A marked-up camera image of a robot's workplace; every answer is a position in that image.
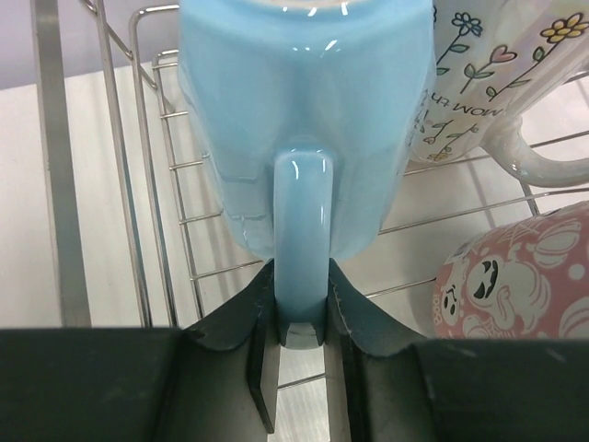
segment blue mug handle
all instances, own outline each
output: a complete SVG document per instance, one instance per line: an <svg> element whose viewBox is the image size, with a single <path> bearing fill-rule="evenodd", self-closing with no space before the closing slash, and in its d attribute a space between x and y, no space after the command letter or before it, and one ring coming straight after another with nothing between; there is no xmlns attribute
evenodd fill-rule
<svg viewBox="0 0 589 442"><path fill-rule="evenodd" d="M333 160L320 148L274 160L274 296L281 344L323 344L329 278Z"/></svg>

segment mug handle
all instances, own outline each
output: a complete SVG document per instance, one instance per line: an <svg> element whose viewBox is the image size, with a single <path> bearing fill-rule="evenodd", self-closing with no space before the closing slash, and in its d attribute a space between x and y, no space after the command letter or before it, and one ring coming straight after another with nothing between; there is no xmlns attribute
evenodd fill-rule
<svg viewBox="0 0 589 442"><path fill-rule="evenodd" d="M274 296L281 344L323 344L329 278L333 161L321 148L274 160Z"/></svg>
<svg viewBox="0 0 589 442"><path fill-rule="evenodd" d="M485 134L480 146L510 175L537 187L571 187L589 182L589 158L557 161L542 157L521 134L523 119L504 117Z"/></svg>

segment ceramic mug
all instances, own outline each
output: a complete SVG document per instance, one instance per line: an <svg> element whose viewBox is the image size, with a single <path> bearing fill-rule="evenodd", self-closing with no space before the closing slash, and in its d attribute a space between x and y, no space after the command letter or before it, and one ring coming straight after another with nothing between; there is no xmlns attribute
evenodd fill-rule
<svg viewBox="0 0 589 442"><path fill-rule="evenodd" d="M432 82L431 0L183 0L179 81L283 344L322 341L329 257L378 234Z"/></svg>
<svg viewBox="0 0 589 442"><path fill-rule="evenodd" d="M411 159L444 163L480 145L528 184L589 181L589 159L552 161L520 115L589 57L587 0L435 0L437 83Z"/></svg>
<svg viewBox="0 0 589 442"><path fill-rule="evenodd" d="M442 337L589 338L589 202L492 230L442 266Z"/></svg>

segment white mug handle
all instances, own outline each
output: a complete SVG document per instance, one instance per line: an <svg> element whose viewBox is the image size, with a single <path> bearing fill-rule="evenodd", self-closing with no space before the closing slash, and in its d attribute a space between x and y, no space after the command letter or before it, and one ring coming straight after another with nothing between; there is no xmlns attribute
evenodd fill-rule
<svg viewBox="0 0 589 442"><path fill-rule="evenodd" d="M570 187L589 182L589 158L556 161L542 157L521 134L522 117L504 116L485 133L480 146L510 175L537 187Z"/></svg>

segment wire rack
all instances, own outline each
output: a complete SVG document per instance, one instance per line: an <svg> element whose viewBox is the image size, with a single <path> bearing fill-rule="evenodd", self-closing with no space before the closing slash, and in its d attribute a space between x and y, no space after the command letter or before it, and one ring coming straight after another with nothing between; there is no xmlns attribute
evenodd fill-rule
<svg viewBox="0 0 589 442"><path fill-rule="evenodd" d="M172 102L167 98L166 85L163 81L164 73L170 73L177 70L177 54L178 50L170 49L160 52L151 63L151 73L148 73L142 66L141 54L139 53L140 41L138 34L138 25L145 18L150 16L161 16L165 14L174 14L178 11L178 5L165 5L165 6L153 6L145 7L136 11L130 18L129 21L129 42L127 45L110 27L106 13L104 10L103 0L97 0L96 3L92 3L90 0L80 0L82 5L86 7L95 17L98 24L98 35L100 40L101 53L103 58L103 67L105 73L107 95L109 100L110 119L113 129L113 137L115 149L117 151L117 166L119 169L119 175L121 178L121 194L123 195L124 202L124 214L125 222L127 226L127 233L129 237L129 248L132 255L133 275L136 283L135 288L137 291L139 310L141 313L142 324L149 327L153 324L152 311L150 306L149 296L147 295L147 285L145 282L145 274L143 268L143 256L142 249L137 234L137 220L134 213L133 205L133 189L129 177L129 170L126 164L126 153L125 153L125 139L122 132L121 126L121 111L120 104L117 96L117 83L114 76L113 64L112 64L112 53L110 43L114 42L126 57L131 62L133 67L133 84L135 92L135 100L138 112L138 122L140 127L141 144L144 158L144 171L147 180L147 190L149 193L149 203L151 209L152 222L154 226L154 232L156 236L156 250L157 258L159 263L159 270L161 272L161 280L163 282L163 288L166 299L167 317L170 326L178 326L178 312L176 307L176 298L174 294L174 288L170 276L170 264L168 261L168 249L166 238L164 235L164 226L162 221L161 205L158 198L158 187L156 184L156 174L154 172L154 160L152 149L166 149L167 155L167 167L172 182L172 188L174 192L176 208L178 213L178 226L183 242L184 254L186 257L186 264L188 266L188 274L190 275L190 284L192 296L196 306L198 318L203 317L208 311L205 310L205 303L202 299L202 282L206 278L212 276L232 273L240 269L253 267L262 264L260 260L251 260L236 265L227 266L225 268L216 269L208 272L202 272L199 270L197 262L198 248L195 249L191 233L189 231L190 226L197 223L205 222L221 216L221 210L214 210L211 213L203 213L199 215L187 215L186 210L186 197L187 192L185 183L182 182L179 174L181 171L186 169L196 169L198 173L202 173L201 166L206 161L206 157L195 157L191 160L178 161L177 148L172 136L172 129L170 125L180 119L187 119L188 113L184 109L177 109ZM589 72L583 71L578 75L574 76L569 82L579 80L589 76ZM150 128L148 126L145 90L144 86L151 89L147 93L155 93L157 96L159 120L161 121L161 130L163 132L164 145L155 145L152 136L150 135ZM545 145L552 145L559 142L571 140L574 138L584 137L589 135L589 130L581 131L574 134L567 134L559 138L554 138L546 142L532 145L533 148L539 148ZM409 170L405 173L405 176L424 174L434 169L455 167L458 164L465 164L471 162L481 161L488 156L478 157L467 157L459 159L453 163L443 164L441 166L424 167L421 169ZM500 207L509 206L512 204L525 203L529 206L531 215L538 215L540 213L537 200L554 195L563 195L577 192L589 192L589 187L580 187L574 189L561 189L553 190L549 192L537 192L533 193L532 190L525 184L521 185L523 190L523 196L512 198L505 201L500 201L495 204L485 204L480 207L471 208L451 214L440 215L437 217L431 217L411 223L403 224L400 226L384 228L380 231L379 235L389 235L394 232L402 230L421 227L429 225L431 223L437 223L452 218L458 218L461 216L472 215L479 212L489 211L491 209L497 209ZM367 293L366 296L369 298L381 297L384 295L390 295L395 292L405 290L408 288L427 285L434 281L434 275L430 278L422 279L419 281L410 282L403 285L394 285ZM322 379L324 374L316 374L311 377L300 378L294 381L283 383L279 390L286 390L296 386L306 384L308 382Z"/></svg>

